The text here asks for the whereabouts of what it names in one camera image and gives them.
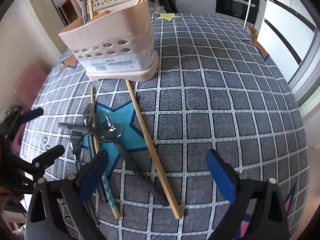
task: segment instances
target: oven door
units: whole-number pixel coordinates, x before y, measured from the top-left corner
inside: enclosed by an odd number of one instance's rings
[[[216,12],[245,20],[249,0],[217,0]],[[255,24],[259,0],[251,0],[248,22]]]

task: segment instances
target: checkered tablecloth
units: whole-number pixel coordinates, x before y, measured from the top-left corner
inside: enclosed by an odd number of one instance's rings
[[[303,123],[287,82],[270,57],[263,59],[246,42],[252,37],[232,18],[181,16],[172,22],[153,16],[159,68],[150,81],[132,87],[184,217],[175,220],[169,207],[137,190],[139,182],[120,159],[110,184],[123,217],[115,220],[109,204],[94,193],[99,229],[108,240],[208,239],[229,207],[204,162],[205,153],[215,148],[252,179],[276,178],[284,198],[296,185],[288,216],[292,235],[306,199],[309,164]],[[61,61],[70,56],[67,50]],[[27,124],[22,143],[22,157],[29,161],[46,147],[65,146],[65,154],[46,170],[48,180],[76,171],[69,132],[57,124],[82,123],[90,86],[106,106],[130,101],[124,80],[90,82],[80,64],[60,73],[61,67],[59,62],[52,69],[39,92],[34,107],[42,107],[44,115]],[[137,120],[134,124],[140,129]],[[148,152],[134,158],[159,183]],[[88,161],[84,149],[82,162]],[[72,223],[69,230],[77,237]]]

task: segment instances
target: table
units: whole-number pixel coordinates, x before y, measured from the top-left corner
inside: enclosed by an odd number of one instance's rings
[[[263,59],[247,42],[251,36],[233,18],[181,16],[168,22],[153,15],[159,69],[151,80],[132,86],[184,218],[175,220],[168,207],[137,190],[138,182],[120,159],[110,184],[124,217],[115,220],[109,204],[99,203],[94,194],[99,229],[109,240],[207,239],[229,207],[204,162],[205,153],[215,148],[249,178],[276,178],[283,198],[296,186],[288,212],[292,235],[306,199],[309,165],[303,123],[287,82],[272,59]],[[50,72],[34,104],[44,108],[44,115],[27,124],[23,137],[22,157],[29,161],[46,147],[65,146],[65,155],[47,169],[48,180],[75,171],[68,131],[57,124],[82,123],[90,86],[105,106],[130,101],[124,80],[90,82],[79,63],[60,71],[71,55],[67,50]],[[137,120],[133,125],[140,128]],[[134,157],[154,179],[148,152]],[[82,161],[90,161],[86,149]],[[73,226],[68,228],[77,237]]]

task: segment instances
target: screw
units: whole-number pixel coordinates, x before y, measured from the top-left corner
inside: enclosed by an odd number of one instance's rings
[[[45,181],[46,181],[45,178],[40,178],[40,179],[38,179],[38,183],[39,183],[39,184],[44,183]]]
[[[73,180],[76,178],[76,175],[74,173],[70,173],[68,176],[67,176],[67,179],[68,180]]]
[[[269,182],[271,184],[276,184],[277,183],[276,179],[274,179],[274,178],[269,178]]]
[[[240,179],[247,179],[248,176],[245,175],[245,174],[243,174],[243,173],[240,173],[240,174],[239,174],[239,178],[240,178]]]

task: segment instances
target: teal star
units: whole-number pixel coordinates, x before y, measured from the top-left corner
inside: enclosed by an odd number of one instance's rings
[[[127,148],[129,152],[147,150],[143,134],[133,125],[134,118],[136,116],[136,111],[134,109],[132,101],[129,101],[116,109],[105,106],[102,103],[96,102],[95,109],[96,112],[108,112],[112,116],[113,120],[121,125],[123,133],[120,138],[120,141],[124,144],[124,146]],[[84,137],[81,144],[84,148],[88,147],[87,136]],[[100,147],[101,149],[106,150],[109,156],[106,175],[108,176],[108,178],[110,178],[112,171],[118,163],[120,155],[118,151],[115,149],[113,143],[100,143]]]

